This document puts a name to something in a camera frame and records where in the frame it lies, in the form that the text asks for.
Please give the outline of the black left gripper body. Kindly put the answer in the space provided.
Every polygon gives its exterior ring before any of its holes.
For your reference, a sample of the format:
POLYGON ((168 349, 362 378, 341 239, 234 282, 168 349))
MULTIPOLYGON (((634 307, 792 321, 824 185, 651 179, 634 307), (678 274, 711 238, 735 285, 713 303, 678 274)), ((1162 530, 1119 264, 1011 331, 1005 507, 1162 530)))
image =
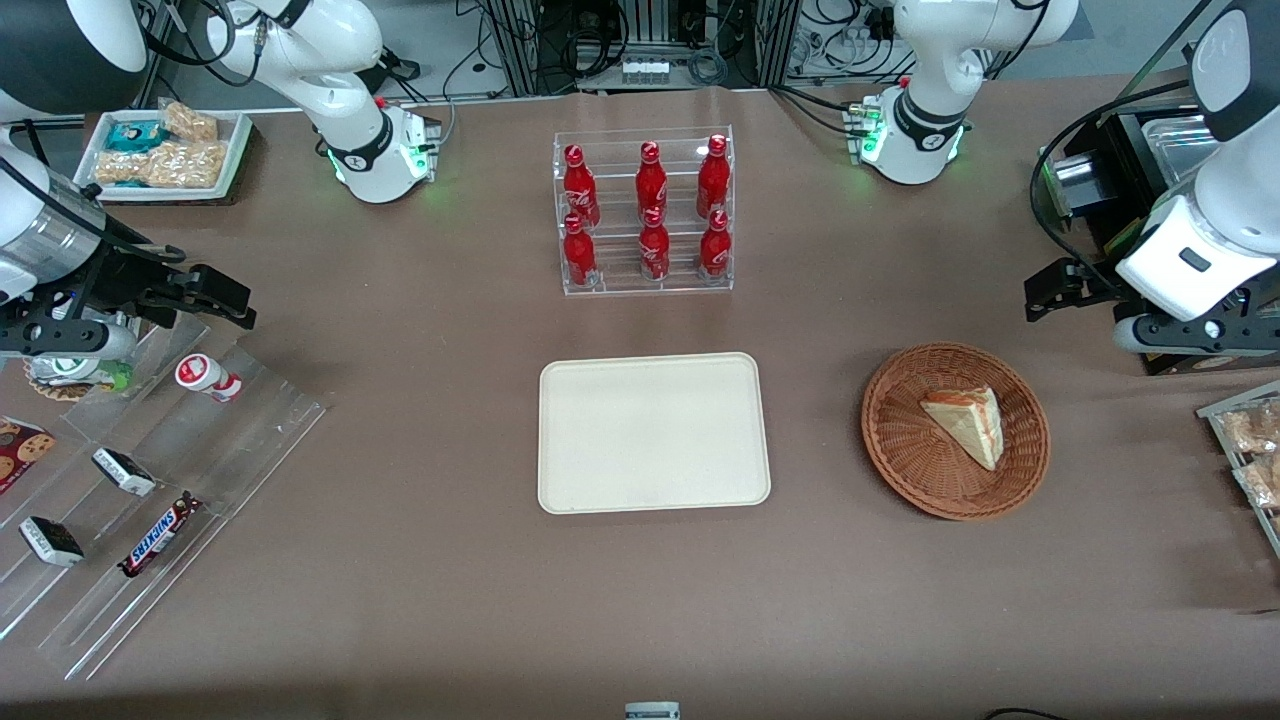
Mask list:
POLYGON ((1142 315, 1147 300, 1116 273, 1116 263, 1102 261, 1082 266, 1084 282, 1082 306, 1108 306, 1114 315, 1142 315))

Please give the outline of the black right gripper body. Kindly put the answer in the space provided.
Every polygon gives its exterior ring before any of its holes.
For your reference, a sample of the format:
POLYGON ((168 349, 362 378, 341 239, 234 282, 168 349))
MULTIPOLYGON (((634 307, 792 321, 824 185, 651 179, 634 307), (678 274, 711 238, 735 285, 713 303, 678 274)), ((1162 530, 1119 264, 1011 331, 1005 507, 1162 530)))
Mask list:
POLYGON ((186 259, 186 252, 174 246, 160 252, 152 246, 99 246, 72 274, 72 316, 86 319, 86 313, 93 310, 169 323, 169 311, 201 313, 204 306, 178 268, 186 259))

